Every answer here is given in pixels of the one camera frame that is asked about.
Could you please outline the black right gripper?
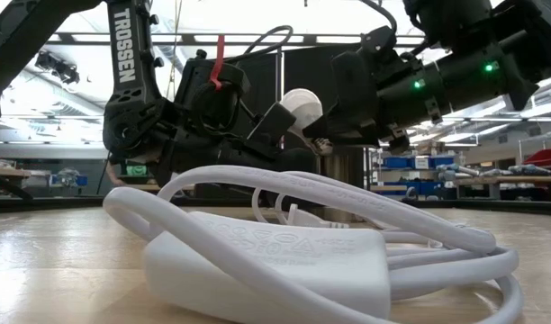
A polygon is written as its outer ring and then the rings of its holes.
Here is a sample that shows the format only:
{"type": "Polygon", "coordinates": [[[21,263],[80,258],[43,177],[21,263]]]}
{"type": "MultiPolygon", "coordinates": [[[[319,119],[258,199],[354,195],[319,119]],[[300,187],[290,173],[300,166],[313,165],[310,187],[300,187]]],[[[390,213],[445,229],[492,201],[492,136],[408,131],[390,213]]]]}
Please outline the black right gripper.
{"type": "Polygon", "coordinates": [[[302,130],[306,139],[326,139],[340,146],[378,147],[389,145],[393,154],[410,148],[400,130],[391,130],[380,121],[380,102],[375,81],[366,61],[348,50],[331,61],[338,92],[337,103],[302,130]]]}

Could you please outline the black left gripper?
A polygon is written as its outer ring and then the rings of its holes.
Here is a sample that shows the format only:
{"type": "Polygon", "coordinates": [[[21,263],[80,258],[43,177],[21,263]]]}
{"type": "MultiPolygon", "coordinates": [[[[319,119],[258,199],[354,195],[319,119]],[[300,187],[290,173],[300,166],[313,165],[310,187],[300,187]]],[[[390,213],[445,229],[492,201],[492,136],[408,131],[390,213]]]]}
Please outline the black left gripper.
{"type": "Polygon", "coordinates": [[[277,146],[295,122],[295,117],[280,103],[274,103],[263,115],[254,114],[251,120],[254,129],[244,138],[227,134],[213,139],[178,130],[176,137],[163,149],[158,164],[153,167],[158,184],[165,185],[173,173],[214,165],[254,167],[276,172],[316,171],[316,157],[310,150],[283,150],[277,146]]]}

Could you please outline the metal lamp base with socket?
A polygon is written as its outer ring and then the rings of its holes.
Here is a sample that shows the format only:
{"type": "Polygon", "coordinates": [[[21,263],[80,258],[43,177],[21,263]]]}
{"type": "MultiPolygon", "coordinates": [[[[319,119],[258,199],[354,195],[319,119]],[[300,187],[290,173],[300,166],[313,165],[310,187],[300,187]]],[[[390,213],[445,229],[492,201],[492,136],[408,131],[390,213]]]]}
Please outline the metal lamp base with socket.
{"type": "MultiPolygon", "coordinates": [[[[358,188],[364,187],[364,157],[361,148],[339,148],[330,156],[321,157],[319,173],[358,188]]],[[[356,222],[355,214],[334,210],[328,207],[316,207],[314,213],[325,221],[356,222]]]]}

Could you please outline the white frosted lightbulb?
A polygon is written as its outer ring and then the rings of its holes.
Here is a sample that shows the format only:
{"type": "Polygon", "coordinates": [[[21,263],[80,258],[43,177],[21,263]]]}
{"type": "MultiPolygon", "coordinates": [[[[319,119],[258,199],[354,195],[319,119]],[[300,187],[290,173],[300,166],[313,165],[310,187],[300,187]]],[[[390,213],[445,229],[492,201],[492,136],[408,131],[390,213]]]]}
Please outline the white frosted lightbulb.
{"type": "Polygon", "coordinates": [[[279,103],[295,117],[294,124],[288,130],[316,155],[329,156],[333,151],[333,145],[328,139],[303,135],[305,128],[323,116],[319,97],[308,89],[296,88],[286,93],[279,103]]]}

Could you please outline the background wooden workbench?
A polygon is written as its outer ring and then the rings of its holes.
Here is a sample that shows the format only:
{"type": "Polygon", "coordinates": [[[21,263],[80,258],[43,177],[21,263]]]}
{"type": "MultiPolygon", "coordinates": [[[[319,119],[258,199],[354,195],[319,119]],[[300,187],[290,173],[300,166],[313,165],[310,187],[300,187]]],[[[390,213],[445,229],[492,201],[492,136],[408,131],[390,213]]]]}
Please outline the background wooden workbench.
{"type": "Polygon", "coordinates": [[[487,185],[488,196],[492,200],[501,199],[501,184],[533,184],[544,186],[548,189],[549,197],[551,198],[551,176],[532,176],[532,175],[502,175],[488,177],[472,177],[464,179],[456,179],[456,194],[458,199],[465,197],[465,188],[471,185],[487,185]]]}

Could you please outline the rack with red bins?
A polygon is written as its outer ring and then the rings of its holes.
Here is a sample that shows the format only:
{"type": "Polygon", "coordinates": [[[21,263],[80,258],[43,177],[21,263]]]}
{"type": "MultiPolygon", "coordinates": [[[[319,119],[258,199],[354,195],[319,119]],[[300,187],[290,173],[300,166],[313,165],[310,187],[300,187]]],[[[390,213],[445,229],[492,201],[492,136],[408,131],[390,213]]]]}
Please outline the rack with red bins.
{"type": "Polygon", "coordinates": [[[542,149],[524,161],[525,165],[537,167],[551,167],[551,148],[542,149]]]}

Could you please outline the black ceiling-mounted device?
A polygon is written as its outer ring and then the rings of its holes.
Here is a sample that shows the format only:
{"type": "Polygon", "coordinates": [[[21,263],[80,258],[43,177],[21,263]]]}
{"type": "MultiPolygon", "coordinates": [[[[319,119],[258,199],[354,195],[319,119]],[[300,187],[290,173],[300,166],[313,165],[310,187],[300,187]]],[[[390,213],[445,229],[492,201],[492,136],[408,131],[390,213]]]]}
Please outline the black ceiling-mounted device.
{"type": "Polygon", "coordinates": [[[44,71],[50,72],[58,77],[64,84],[78,83],[80,81],[77,66],[54,56],[51,52],[40,51],[37,54],[35,66],[44,71]]]}

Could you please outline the background desk with dark leg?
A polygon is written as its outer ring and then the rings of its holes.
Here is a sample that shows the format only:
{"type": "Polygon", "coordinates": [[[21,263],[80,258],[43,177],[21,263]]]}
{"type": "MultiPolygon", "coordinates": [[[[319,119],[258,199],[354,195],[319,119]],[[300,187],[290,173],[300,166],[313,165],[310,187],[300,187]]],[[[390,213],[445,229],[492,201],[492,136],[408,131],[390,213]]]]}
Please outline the background desk with dark leg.
{"type": "Polygon", "coordinates": [[[29,171],[0,167],[0,188],[23,200],[32,200],[32,195],[21,187],[21,180],[30,176],[29,171]]]}

